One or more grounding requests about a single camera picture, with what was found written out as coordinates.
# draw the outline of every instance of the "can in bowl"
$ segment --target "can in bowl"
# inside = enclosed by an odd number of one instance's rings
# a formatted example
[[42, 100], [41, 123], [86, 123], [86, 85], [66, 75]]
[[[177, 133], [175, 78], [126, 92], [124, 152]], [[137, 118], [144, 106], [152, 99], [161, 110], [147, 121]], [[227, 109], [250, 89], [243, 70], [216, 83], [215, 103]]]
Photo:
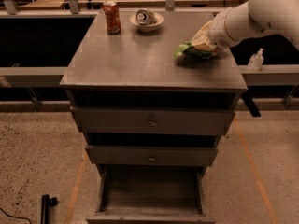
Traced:
[[109, 34], [117, 34], [121, 31], [121, 21], [119, 6], [114, 1], [106, 1], [103, 3], [102, 9], [106, 15], [107, 32]]
[[155, 15], [149, 10], [140, 9], [136, 13], [136, 20], [140, 25], [152, 25], [155, 22]]

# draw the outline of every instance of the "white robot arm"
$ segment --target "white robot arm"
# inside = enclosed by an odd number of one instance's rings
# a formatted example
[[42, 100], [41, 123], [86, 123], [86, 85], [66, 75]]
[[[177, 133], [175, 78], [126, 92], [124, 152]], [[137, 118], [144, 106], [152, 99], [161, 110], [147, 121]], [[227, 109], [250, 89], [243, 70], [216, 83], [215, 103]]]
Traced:
[[299, 0], [249, 0], [219, 13], [207, 36], [219, 49], [252, 37], [281, 34], [299, 50]]

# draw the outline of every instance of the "white bowl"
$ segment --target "white bowl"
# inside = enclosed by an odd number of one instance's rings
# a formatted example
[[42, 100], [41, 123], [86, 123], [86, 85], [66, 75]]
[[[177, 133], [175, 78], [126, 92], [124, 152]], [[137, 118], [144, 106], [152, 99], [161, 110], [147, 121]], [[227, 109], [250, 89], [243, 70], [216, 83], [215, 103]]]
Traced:
[[155, 16], [155, 21], [153, 24], [151, 25], [140, 25], [137, 22], [136, 19], [136, 14], [133, 14], [130, 17], [130, 22], [131, 24], [135, 25], [139, 31], [144, 32], [144, 33], [149, 33], [149, 32], [153, 32], [155, 31], [157, 28], [159, 28], [159, 26], [162, 24], [162, 22], [164, 21], [164, 18], [161, 14], [153, 12], [154, 16]]

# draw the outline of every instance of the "floor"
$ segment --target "floor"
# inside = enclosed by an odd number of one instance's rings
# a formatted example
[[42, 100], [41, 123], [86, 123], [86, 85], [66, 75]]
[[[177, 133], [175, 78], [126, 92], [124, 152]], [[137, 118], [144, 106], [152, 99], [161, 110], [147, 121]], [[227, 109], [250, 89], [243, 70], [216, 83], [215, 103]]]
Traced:
[[[236, 113], [203, 178], [208, 217], [219, 224], [298, 223], [299, 111]], [[64, 104], [0, 104], [0, 207], [40, 223], [42, 195], [57, 197], [50, 224], [81, 224], [98, 201], [100, 176]], [[26, 220], [0, 212], [0, 223]]]

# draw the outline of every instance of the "white bottle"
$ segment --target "white bottle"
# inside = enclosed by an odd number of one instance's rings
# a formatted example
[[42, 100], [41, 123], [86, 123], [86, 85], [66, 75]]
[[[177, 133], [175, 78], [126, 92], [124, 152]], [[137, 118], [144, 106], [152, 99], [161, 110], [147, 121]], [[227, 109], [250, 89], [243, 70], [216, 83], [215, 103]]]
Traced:
[[256, 54], [252, 55], [249, 60], [247, 68], [250, 71], [259, 71], [263, 64], [263, 49], [260, 49]]

